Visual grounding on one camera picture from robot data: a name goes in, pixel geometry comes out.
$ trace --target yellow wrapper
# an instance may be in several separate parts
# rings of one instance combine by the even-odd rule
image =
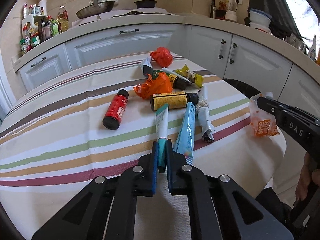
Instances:
[[[188,78],[188,80],[190,80],[192,83],[202,88],[203,76],[193,73],[193,71],[190,71],[186,64],[183,68],[176,69],[174,70],[174,72],[185,78]]]

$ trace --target blue toothpaste tube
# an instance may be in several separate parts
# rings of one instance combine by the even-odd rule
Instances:
[[[193,159],[193,144],[195,140],[196,107],[192,102],[187,103],[186,113],[174,146],[174,151],[187,157],[187,163]]]
[[[167,140],[168,132],[168,109],[169,105],[165,104],[156,111],[156,133],[157,142],[159,145],[158,150],[158,170],[159,173],[165,172],[165,142]]]

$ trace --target paper towel roll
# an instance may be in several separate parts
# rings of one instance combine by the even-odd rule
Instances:
[[[39,6],[43,7],[44,15],[47,15],[47,0],[41,0]]]

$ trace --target brown bottle with yellow label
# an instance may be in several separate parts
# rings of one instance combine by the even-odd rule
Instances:
[[[150,98],[151,109],[158,110],[165,104],[169,105],[169,109],[187,107],[188,102],[194,105],[198,104],[199,98],[197,93],[175,92],[165,94],[153,94]]]
[[[152,79],[155,80],[159,76],[159,73],[165,73],[165,72],[163,72],[161,70],[153,71],[153,73],[151,75]],[[173,75],[173,74],[169,74],[169,73],[165,73],[165,74],[169,77],[172,88],[176,88],[176,89],[180,89],[180,90],[186,89],[187,83],[188,83],[187,81],[185,81],[182,78],[180,78],[176,75]]]

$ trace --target tablecloth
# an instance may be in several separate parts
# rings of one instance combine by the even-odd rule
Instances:
[[[155,113],[150,101],[132,90],[145,81],[139,64],[147,56],[115,58],[59,76],[26,94],[5,118],[0,127],[0,201],[26,239],[93,178],[117,176],[150,153]],[[208,145],[196,123],[193,165],[210,176],[228,174],[257,196],[282,161],[283,135],[252,137],[249,100],[179,55],[173,54],[169,69],[185,64],[204,76],[216,130],[215,142]],[[107,130],[102,119],[122,88],[129,91],[122,123],[118,130]],[[169,111],[173,142],[184,113]],[[169,195],[166,174],[159,174],[156,195],[138,197],[134,239],[191,239],[189,227],[187,198]]]

